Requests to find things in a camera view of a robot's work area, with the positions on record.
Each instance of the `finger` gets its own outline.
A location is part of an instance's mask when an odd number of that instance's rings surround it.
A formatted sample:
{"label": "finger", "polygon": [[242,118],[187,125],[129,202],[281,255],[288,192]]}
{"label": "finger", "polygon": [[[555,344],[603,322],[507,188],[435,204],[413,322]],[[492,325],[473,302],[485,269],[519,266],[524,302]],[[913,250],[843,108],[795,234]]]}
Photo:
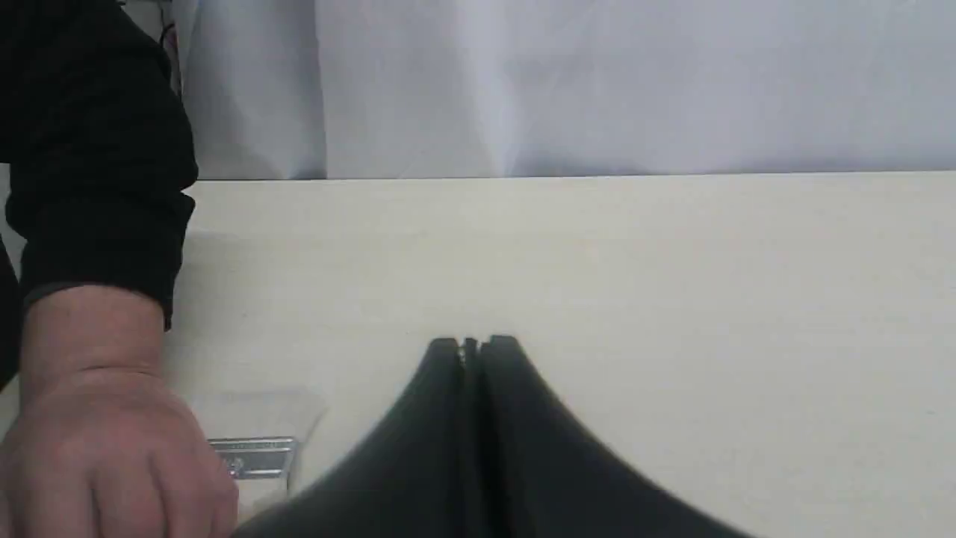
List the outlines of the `finger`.
{"label": "finger", "polygon": [[160,485],[168,538],[207,538],[212,531],[215,491],[195,454],[157,454],[153,474]]}
{"label": "finger", "polygon": [[90,484],[81,475],[50,470],[17,481],[8,493],[17,538],[95,538],[96,512]]}
{"label": "finger", "polygon": [[211,452],[211,458],[206,466],[211,470],[216,497],[210,536],[228,538],[235,530],[239,519],[239,487],[229,473],[226,462],[215,452]]}
{"label": "finger", "polygon": [[163,500],[147,460],[101,469],[94,478],[94,497],[101,538],[163,538]]}

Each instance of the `hand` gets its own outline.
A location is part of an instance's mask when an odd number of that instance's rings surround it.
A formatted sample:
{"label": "hand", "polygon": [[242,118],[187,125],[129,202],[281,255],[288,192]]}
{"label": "hand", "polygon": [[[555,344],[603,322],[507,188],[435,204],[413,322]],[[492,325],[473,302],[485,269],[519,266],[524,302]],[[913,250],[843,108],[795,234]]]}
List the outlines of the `hand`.
{"label": "hand", "polygon": [[187,406],[138,371],[83,371],[37,394],[0,449],[0,477],[17,538],[226,538],[236,520],[222,459]]}
{"label": "hand", "polygon": [[163,384],[162,342],[162,309],[125,290],[81,286],[31,307],[20,416],[0,446],[0,538],[232,532],[235,482]]}

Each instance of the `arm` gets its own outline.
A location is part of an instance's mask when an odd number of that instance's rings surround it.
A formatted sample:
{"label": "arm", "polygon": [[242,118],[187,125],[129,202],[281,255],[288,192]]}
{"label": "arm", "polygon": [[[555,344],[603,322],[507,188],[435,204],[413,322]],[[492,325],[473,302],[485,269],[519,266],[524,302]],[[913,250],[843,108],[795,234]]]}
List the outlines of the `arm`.
{"label": "arm", "polygon": [[114,0],[0,0],[0,73],[29,308],[0,535],[228,536],[235,484],[159,376],[196,177],[163,52]]}
{"label": "arm", "polygon": [[161,48],[113,0],[5,0],[0,141],[31,300],[62,283],[156,301],[169,322],[196,178]]}

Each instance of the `silver metal plate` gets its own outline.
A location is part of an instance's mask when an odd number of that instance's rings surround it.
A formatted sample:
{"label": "silver metal plate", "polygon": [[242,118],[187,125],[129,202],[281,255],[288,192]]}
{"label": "silver metal plate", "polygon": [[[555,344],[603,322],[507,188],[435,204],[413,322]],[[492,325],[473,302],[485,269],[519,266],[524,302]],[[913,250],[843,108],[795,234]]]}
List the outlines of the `silver metal plate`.
{"label": "silver metal plate", "polygon": [[295,458],[294,437],[210,439],[236,480],[280,479],[289,475]]}

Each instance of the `sleeve cuff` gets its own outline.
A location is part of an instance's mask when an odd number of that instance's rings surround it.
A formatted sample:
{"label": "sleeve cuff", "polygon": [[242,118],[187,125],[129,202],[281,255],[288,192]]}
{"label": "sleeve cuff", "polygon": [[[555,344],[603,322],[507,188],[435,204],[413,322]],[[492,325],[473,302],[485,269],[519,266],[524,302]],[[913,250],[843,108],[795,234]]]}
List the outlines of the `sleeve cuff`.
{"label": "sleeve cuff", "polygon": [[45,204],[23,252],[24,297],[36,301],[81,284],[128,289],[157,301],[169,329],[185,223],[193,209],[188,196],[176,196],[176,203],[161,205],[115,196]]}

